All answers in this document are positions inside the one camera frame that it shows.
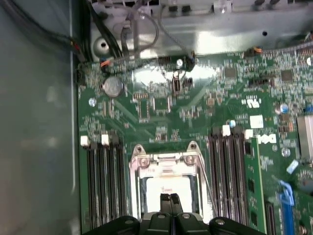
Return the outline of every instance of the capacitor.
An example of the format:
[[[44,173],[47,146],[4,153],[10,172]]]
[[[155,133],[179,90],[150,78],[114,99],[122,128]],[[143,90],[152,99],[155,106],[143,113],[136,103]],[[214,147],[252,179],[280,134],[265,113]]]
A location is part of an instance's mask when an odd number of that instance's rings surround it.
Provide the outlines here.
[[[280,104],[276,104],[275,105],[275,113],[277,115],[281,115],[282,114],[282,112],[280,111]]]
[[[235,120],[230,120],[230,121],[229,121],[229,127],[230,127],[230,128],[234,128],[235,126],[236,126]]]
[[[285,103],[284,103],[284,104],[281,104],[281,105],[280,105],[280,111],[281,111],[282,114],[288,113],[288,111],[289,111],[288,105],[285,104]]]

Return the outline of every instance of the cable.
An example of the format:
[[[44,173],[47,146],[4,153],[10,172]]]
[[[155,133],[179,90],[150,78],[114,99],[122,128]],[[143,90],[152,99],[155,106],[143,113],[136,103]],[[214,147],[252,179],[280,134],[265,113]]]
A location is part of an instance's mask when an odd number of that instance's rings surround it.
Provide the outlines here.
[[[153,26],[155,27],[156,35],[155,35],[155,38],[153,39],[153,41],[150,44],[140,48],[140,50],[138,52],[134,52],[134,53],[130,54],[129,56],[135,55],[137,53],[141,53],[142,51],[149,49],[156,44],[158,37],[159,37],[159,30],[158,30],[157,23],[154,21],[154,19],[151,16],[149,16],[146,13],[138,12],[138,11],[132,9],[131,7],[127,7],[127,6],[123,6],[123,5],[117,5],[117,4],[113,4],[113,3],[107,3],[107,2],[102,2],[101,4],[103,4],[104,6],[108,6],[108,7],[115,7],[115,8],[121,8],[121,9],[127,10],[128,12],[131,12],[132,14],[134,14],[134,16],[139,16],[139,15],[144,16],[145,19],[148,19],[153,24]],[[124,56],[124,57],[121,57],[118,59],[114,59],[114,60],[110,61],[110,63],[116,63],[119,61],[127,60],[129,58],[129,56]]]
[[[101,36],[104,38],[104,40],[106,40],[108,46],[109,46],[109,50],[111,55],[114,58],[120,58],[123,56],[123,53],[121,51],[121,49],[119,48],[119,45],[116,41],[116,39],[114,38],[113,34],[110,32],[110,30],[102,23],[100,17],[98,16],[98,14],[95,12],[91,2],[89,2],[88,0],[86,0],[91,17],[95,23],[95,25],[97,26]]]
[[[47,38],[50,41],[70,47],[71,50],[77,55],[79,60],[81,62],[85,62],[85,57],[80,49],[79,44],[72,37],[45,29],[13,0],[1,0],[0,5],[18,26],[22,26],[23,29],[32,30],[33,32],[36,32],[40,36]]]
[[[133,9],[134,10],[138,10],[139,8],[141,8],[142,6],[144,6],[146,3],[148,3],[150,0],[138,0],[136,1],[136,3],[133,5]],[[129,12],[127,17],[126,17],[126,21],[130,21],[132,22],[132,20],[134,19],[134,15]],[[129,56],[129,50],[128,50],[128,46],[127,46],[127,34],[131,32],[129,28],[123,27],[122,31],[121,31],[121,44],[122,44],[122,50],[123,50],[123,54],[126,56]]]
[[[172,39],[173,42],[175,42],[177,44],[177,46],[179,46],[191,58],[190,51],[187,49],[187,47],[185,47],[183,45],[183,43],[180,42],[176,37],[174,37],[172,34],[170,34],[169,31],[165,28],[164,24],[162,23],[162,13],[163,13],[164,8],[165,8],[165,5],[161,6],[161,9],[160,9],[160,12],[159,12],[158,18],[157,18],[157,22],[158,22],[160,29],[164,32],[164,34],[167,37]]]
[[[93,61],[90,41],[90,12],[85,1],[80,0],[80,38],[82,39],[82,50],[85,52],[86,59]]]

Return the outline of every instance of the white sticker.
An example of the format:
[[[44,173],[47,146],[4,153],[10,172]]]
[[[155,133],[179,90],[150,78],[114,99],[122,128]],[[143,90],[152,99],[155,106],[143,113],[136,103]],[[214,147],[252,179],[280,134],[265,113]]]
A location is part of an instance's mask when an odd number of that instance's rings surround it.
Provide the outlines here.
[[[250,126],[252,129],[263,128],[263,116],[262,115],[255,115],[250,116]]]
[[[287,167],[287,172],[291,175],[298,166],[299,162],[297,160],[293,160]]]

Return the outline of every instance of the wire bundle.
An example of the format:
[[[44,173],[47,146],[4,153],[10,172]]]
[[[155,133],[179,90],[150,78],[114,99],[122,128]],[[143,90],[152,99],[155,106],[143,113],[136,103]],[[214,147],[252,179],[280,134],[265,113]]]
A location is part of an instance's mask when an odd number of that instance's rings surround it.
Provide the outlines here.
[[[71,50],[73,50],[74,53],[79,56],[82,62],[85,61],[79,44],[72,37],[53,32],[42,27],[13,0],[1,0],[0,5],[17,24],[22,24],[23,28],[31,30],[39,34],[40,36],[48,39],[49,41],[66,47],[70,47]]]

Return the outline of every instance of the blue connector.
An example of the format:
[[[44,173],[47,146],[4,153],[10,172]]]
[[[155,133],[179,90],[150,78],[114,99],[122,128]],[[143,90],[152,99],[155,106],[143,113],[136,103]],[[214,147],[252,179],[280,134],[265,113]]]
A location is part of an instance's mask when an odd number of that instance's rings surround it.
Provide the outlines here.
[[[294,206],[293,191],[290,184],[282,180],[279,180],[278,182],[281,186],[284,187],[284,193],[279,195],[280,201],[287,205]]]
[[[294,235],[292,206],[294,206],[293,191],[290,184],[279,180],[279,184],[284,187],[284,192],[279,194],[282,203],[282,217],[284,225],[284,235]]]

